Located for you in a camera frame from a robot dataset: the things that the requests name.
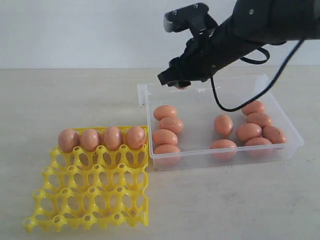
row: black cable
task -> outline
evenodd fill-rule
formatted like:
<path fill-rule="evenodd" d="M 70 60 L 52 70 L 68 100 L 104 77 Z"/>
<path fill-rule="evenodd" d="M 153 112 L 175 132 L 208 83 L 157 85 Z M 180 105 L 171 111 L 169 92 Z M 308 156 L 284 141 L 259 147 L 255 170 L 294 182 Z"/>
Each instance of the black cable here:
<path fill-rule="evenodd" d="M 301 40 L 299 40 L 299 42 L 295 45 L 295 47 L 291 50 L 291 52 L 288 54 L 288 56 L 283 61 L 278 72 L 275 74 L 273 80 L 269 83 L 269 85 L 262 92 L 260 92 L 259 94 L 257 94 L 253 98 L 251 98 L 250 100 L 246 101 L 244 104 L 237 106 L 235 108 L 225 108 L 221 105 L 221 103 L 218 99 L 218 96 L 217 96 L 216 87 L 215 87 L 215 83 L 214 83 L 214 77 L 213 77 L 213 74 L 211 74 L 210 80 L 211 80 L 213 95 L 214 95 L 215 102 L 219 106 L 219 108 L 225 112 L 229 112 L 229 113 L 235 112 L 235 111 L 238 111 L 238 110 L 242 109 L 243 107 L 247 106 L 248 104 L 252 103 L 253 101 L 257 100 L 258 98 L 260 98 L 264 94 L 266 94 L 273 87 L 273 85 L 276 83 L 276 81 L 278 80 L 278 78 L 280 77 L 282 72 L 284 71 L 285 67 L 287 66 L 288 62 L 290 61 L 290 59 L 297 52 L 297 50 L 301 47 L 301 45 L 304 43 L 305 40 L 306 40 L 305 38 L 302 38 Z"/>

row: egg tray cell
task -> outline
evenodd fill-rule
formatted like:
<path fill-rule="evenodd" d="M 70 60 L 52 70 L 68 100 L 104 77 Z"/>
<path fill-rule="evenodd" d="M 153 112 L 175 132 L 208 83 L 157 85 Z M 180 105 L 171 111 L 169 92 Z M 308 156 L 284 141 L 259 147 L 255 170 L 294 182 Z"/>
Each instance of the egg tray cell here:
<path fill-rule="evenodd" d="M 106 127 L 90 127 L 101 134 Z M 130 126 L 118 127 L 124 137 Z M 138 150 L 124 142 L 116 151 L 100 145 L 88 152 L 76 146 L 72 152 L 59 147 L 50 150 L 51 164 L 42 170 L 43 187 L 33 193 L 31 217 L 23 221 L 27 233 L 36 226 L 59 232 L 65 225 L 89 230 L 98 224 L 106 229 L 127 223 L 136 226 L 149 223 L 149 200 L 145 195 L 149 178 L 148 128 L 142 126 L 146 144 Z M 74 128 L 79 134 L 87 128 Z"/>

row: egg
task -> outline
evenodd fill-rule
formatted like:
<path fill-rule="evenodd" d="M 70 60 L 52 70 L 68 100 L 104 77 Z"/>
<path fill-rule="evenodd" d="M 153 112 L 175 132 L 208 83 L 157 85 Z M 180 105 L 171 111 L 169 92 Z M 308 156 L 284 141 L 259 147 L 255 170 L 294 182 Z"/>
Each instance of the egg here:
<path fill-rule="evenodd" d="M 254 112 L 249 114 L 246 118 L 246 122 L 251 124 L 257 124 L 261 128 L 273 125 L 270 116 L 265 114 L 264 112 Z"/>
<path fill-rule="evenodd" d="M 126 144 L 129 148 L 132 150 L 138 150 L 143 147 L 143 145 L 146 143 L 147 136 L 145 131 L 140 126 L 132 126 L 127 132 L 126 132 Z"/>
<path fill-rule="evenodd" d="M 220 114 L 214 119 L 214 129 L 218 134 L 227 137 L 234 129 L 234 123 L 228 115 Z"/>
<path fill-rule="evenodd" d="M 124 144 L 124 137 L 119 128 L 110 126 L 102 134 L 102 142 L 107 149 L 115 151 Z"/>
<path fill-rule="evenodd" d="M 177 135 L 168 129 L 158 129 L 154 131 L 154 133 L 152 134 L 152 140 L 158 146 L 163 144 L 170 144 L 170 145 L 178 144 Z"/>
<path fill-rule="evenodd" d="M 58 136 L 58 146 L 65 153 L 72 152 L 74 147 L 79 146 L 79 144 L 79 135 L 71 128 L 64 129 Z"/>
<path fill-rule="evenodd" d="M 86 129 L 80 136 L 80 145 L 88 152 L 95 151 L 96 148 L 101 145 L 101 142 L 101 136 L 95 129 Z"/>
<path fill-rule="evenodd" d="M 218 160 L 231 160 L 237 153 L 237 145 L 228 139 L 220 139 L 211 145 L 211 149 L 231 149 L 228 152 L 213 153 L 213 157 Z"/>
<path fill-rule="evenodd" d="M 177 115 L 177 109 L 170 105 L 158 106 L 153 112 L 154 118 L 158 121 L 165 117 L 176 117 Z"/>
<path fill-rule="evenodd" d="M 275 126 L 266 126 L 263 129 L 262 135 L 270 140 L 273 144 L 284 144 L 287 142 L 285 133 Z"/>
<path fill-rule="evenodd" d="M 272 145 L 272 142 L 264 137 L 254 137 L 248 140 L 244 144 L 245 147 L 258 146 L 258 145 Z M 273 151 L 272 148 L 269 148 L 269 149 L 248 150 L 246 151 L 246 153 L 251 157 L 257 158 L 257 157 L 264 157 L 272 153 L 272 151 Z"/>
<path fill-rule="evenodd" d="M 180 153 L 180 152 L 181 151 L 178 147 L 171 144 L 164 144 L 164 145 L 158 146 L 154 150 L 154 154 L 170 154 L 170 153 Z M 169 167 L 179 162 L 180 159 L 181 159 L 181 156 L 175 156 L 175 157 L 159 158 L 159 159 L 156 159 L 155 161 L 161 166 Z"/>
<path fill-rule="evenodd" d="M 176 116 L 167 116 L 160 120 L 159 128 L 167 129 L 175 134 L 179 134 L 184 129 L 184 123 Z"/>
<path fill-rule="evenodd" d="M 266 106 L 263 102 L 255 100 L 241 109 L 244 115 L 248 116 L 252 113 L 265 113 Z"/>
<path fill-rule="evenodd" d="M 240 141 L 247 142 L 250 139 L 261 137 L 262 128 L 255 123 L 245 123 L 239 126 L 235 135 Z"/>

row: clear plastic container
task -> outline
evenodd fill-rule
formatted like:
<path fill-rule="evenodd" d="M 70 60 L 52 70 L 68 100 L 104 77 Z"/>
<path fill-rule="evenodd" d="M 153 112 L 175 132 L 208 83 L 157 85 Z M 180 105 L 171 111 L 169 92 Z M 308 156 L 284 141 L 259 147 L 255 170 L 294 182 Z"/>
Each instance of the clear plastic container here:
<path fill-rule="evenodd" d="M 214 80 L 218 98 L 226 108 L 234 108 L 263 90 L 269 83 L 266 75 L 248 75 L 233 78 L 217 78 Z M 212 143 L 221 139 L 214 130 L 214 120 L 222 113 L 214 99 L 210 81 L 193 82 L 185 90 L 175 87 L 161 86 L 158 82 L 138 84 L 140 107 L 146 108 L 149 130 L 149 154 L 153 159 L 155 170 L 173 170 L 199 168 L 233 164 L 247 164 L 266 161 L 290 159 L 297 147 L 304 144 L 289 118 L 286 116 L 272 93 L 269 91 L 259 100 L 266 105 L 266 113 L 271 117 L 273 125 L 280 128 L 286 135 L 287 143 L 273 145 L 243 146 L 236 138 L 237 128 L 246 122 L 246 116 L 241 110 L 229 115 L 234 124 L 232 134 L 228 139 L 237 144 L 237 152 L 231 160 L 217 160 L 214 153 L 230 152 L 231 149 L 210 149 Z M 184 129 L 178 136 L 177 147 L 180 153 L 154 154 L 157 147 L 152 141 L 152 134 L 158 129 L 159 122 L 153 117 L 154 110 L 161 105 L 174 106 L 178 117 L 184 123 Z M 247 151 L 272 151 L 260 157 L 251 157 Z M 180 158 L 173 165 L 163 164 L 165 160 Z"/>

